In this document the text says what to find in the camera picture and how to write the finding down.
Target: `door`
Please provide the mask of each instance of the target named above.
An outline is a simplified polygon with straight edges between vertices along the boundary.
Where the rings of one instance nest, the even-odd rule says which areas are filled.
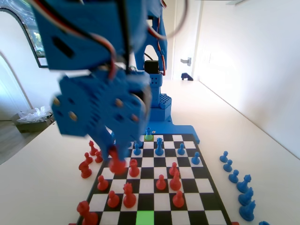
[[[30,106],[8,63],[0,53],[0,120],[10,120],[18,111]]]

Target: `white wall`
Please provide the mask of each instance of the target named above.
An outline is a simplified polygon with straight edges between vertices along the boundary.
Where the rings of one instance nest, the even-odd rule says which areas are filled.
[[[300,157],[300,1],[226,2],[204,1],[195,73]]]

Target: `red chess piece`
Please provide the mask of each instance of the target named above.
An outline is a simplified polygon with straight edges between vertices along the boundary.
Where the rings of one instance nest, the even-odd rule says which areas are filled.
[[[102,159],[102,154],[100,151],[96,151],[96,159],[95,159],[95,162],[96,163],[101,163],[103,161]]]
[[[108,193],[108,197],[109,197],[109,199],[107,201],[107,204],[108,204],[109,207],[115,208],[115,207],[117,207],[119,205],[120,198],[119,198],[119,196],[117,196],[114,193],[114,191],[110,191]]]
[[[93,158],[90,157],[90,155],[89,155],[88,152],[86,152],[86,153],[84,154],[84,156],[85,156],[85,162],[86,162],[87,164],[90,164],[90,163],[93,161]]]
[[[94,142],[90,141],[89,142],[89,146],[90,146],[90,155],[94,156],[96,154],[96,152],[98,151],[95,147],[94,147]]]
[[[137,177],[140,173],[140,169],[137,167],[137,160],[134,158],[131,159],[129,165],[130,165],[129,175],[131,177]]]
[[[181,188],[181,182],[179,180],[179,172],[176,172],[173,179],[170,181],[170,188],[174,191],[178,191]]]
[[[181,191],[177,191],[176,195],[173,197],[173,204],[177,208],[181,208],[184,205],[184,199]]]
[[[98,215],[90,212],[90,206],[87,201],[80,202],[77,206],[77,212],[83,217],[82,225],[97,225]]]
[[[161,190],[161,191],[164,190],[166,187],[164,176],[162,174],[159,176],[159,180],[156,181],[156,187],[158,188],[158,190]]]
[[[126,170],[126,161],[120,161],[118,159],[117,147],[115,145],[109,149],[109,154],[112,156],[112,159],[109,162],[109,169],[111,172],[115,173],[116,175],[123,174]]]
[[[177,169],[177,163],[172,163],[172,167],[169,169],[169,174],[171,175],[171,176],[174,176],[174,174],[176,173],[176,172],[179,172],[178,171],[178,169]]]
[[[132,208],[136,202],[136,196],[132,193],[132,185],[130,183],[124,184],[124,197],[123,203],[126,208]]]
[[[102,175],[98,176],[98,185],[97,188],[100,191],[104,191],[108,188],[108,181],[104,179],[104,177]]]
[[[85,161],[80,163],[79,170],[81,170],[81,177],[88,178],[92,174],[92,170],[89,168],[89,164]]]

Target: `plastic bag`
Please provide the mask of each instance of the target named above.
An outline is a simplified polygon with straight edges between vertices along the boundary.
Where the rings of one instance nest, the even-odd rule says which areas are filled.
[[[26,112],[19,112],[19,119],[17,122],[19,123],[37,123],[37,122],[44,122],[47,120],[47,117],[51,115],[50,107],[42,106],[41,110],[35,108],[36,112],[34,113],[26,113]]]

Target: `red pawn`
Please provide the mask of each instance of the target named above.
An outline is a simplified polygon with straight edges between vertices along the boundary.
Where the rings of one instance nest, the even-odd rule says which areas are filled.
[[[90,212],[90,206],[87,201],[80,202],[77,206],[77,212],[83,217],[82,225],[97,225],[98,215]]]
[[[177,169],[177,163],[172,163],[172,167],[169,169],[169,174],[171,175],[171,176],[174,176],[174,174],[176,173],[176,172],[179,172],[178,171],[178,169]]]
[[[89,168],[89,164],[85,161],[80,163],[79,170],[81,170],[81,177],[88,178],[92,174],[92,170]]]
[[[177,208],[181,208],[184,205],[184,199],[181,191],[177,191],[176,195],[173,197],[173,204]]]
[[[170,181],[170,187],[174,191],[178,191],[181,188],[181,182],[179,180],[179,172],[176,172],[173,179]]]
[[[117,207],[119,205],[120,198],[119,198],[119,196],[117,196],[114,193],[114,191],[110,191],[108,193],[108,197],[109,197],[109,199],[107,201],[107,204],[108,204],[109,207],[115,208],[115,207]]]
[[[137,177],[140,173],[140,169],[137,167],[137,160],[134,158],[131,159],[129,165],[130,165],[129,175],[131,177]]]
[[[126,208],[132,208],[136,202],[136,196],[132,193],[132,185],[130,183],[124,184],[124,197],[123,203]]]
[[[96,156],[97,156],[97,158],[95,159],[95,162],[96,163],[101,163],[103,161],[101,152],[96,151]]]
[[[161,191],[164,190],[166,187],[164,176],[162,174],[159,176],[159,180],[156,181],[156,187],[158,188],[158,190],[161,190]]]
[[[84,156],[85,156],[85,162],[86,162],[87,164],[90,164],[90,163],[93,161],[93,158],[90,157],[90,155],[89,155],[88,152],[86,152],[86,153],[84,154]]]
[[[108,181],[104,179],[102,175],[98,176],[98,185],[97,188],[99,191],[104,191],[108,188]]]
[[[90,155],[94,156],[96,154],[96,152],[98,151],[95,147],[94,147],[94,142],[90,141],[89,142],[89,146],[90,146]]]

